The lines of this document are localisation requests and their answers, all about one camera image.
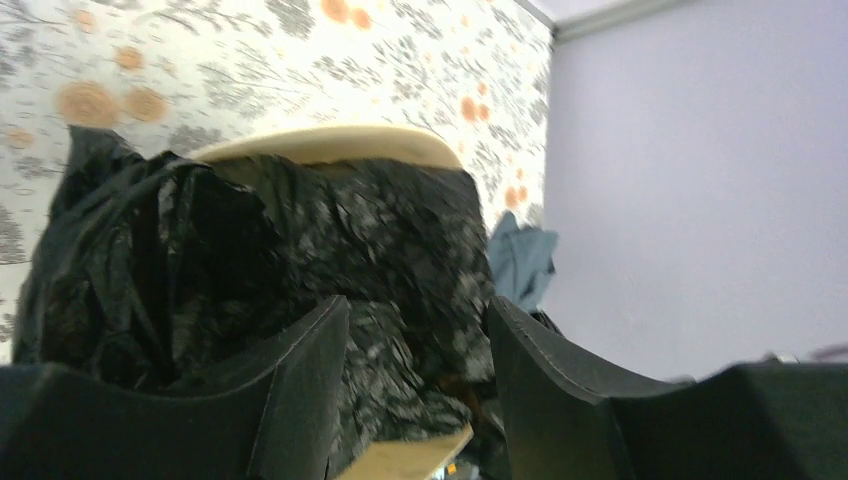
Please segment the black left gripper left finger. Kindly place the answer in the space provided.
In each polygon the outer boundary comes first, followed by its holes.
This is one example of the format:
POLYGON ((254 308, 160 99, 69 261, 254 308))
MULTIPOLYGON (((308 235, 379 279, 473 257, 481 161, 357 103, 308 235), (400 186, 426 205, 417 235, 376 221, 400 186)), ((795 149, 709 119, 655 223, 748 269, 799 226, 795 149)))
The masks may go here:
POLYGON ((158 395, 65 366, 1 371, 5 479, 322 479, 348 335, 326 299, 282 333, 158 395))

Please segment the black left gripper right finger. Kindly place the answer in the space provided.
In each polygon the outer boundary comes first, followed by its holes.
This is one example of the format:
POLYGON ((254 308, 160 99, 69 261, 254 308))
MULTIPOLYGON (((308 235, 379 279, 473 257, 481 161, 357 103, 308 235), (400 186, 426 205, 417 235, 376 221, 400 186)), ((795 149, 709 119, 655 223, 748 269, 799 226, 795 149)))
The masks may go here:
POLYGON ((847 368, 770 360, 696 382, 619 367, 504 298, 488 329, 516 479, 843 479, 847 368))

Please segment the black plastic trash bag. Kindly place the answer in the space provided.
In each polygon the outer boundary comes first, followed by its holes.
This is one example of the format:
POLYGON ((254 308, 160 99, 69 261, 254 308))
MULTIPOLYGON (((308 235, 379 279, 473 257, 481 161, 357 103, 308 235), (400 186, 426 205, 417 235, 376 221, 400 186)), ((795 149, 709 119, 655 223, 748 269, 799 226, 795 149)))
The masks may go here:
POLYGON ((17 305, 9 366, 55 363, 158 395, 344 297, 328 470, 376 442, 490 433, 495 295, 463 169, 390 158, 145 158, 69 130, 65 174, 17 305))

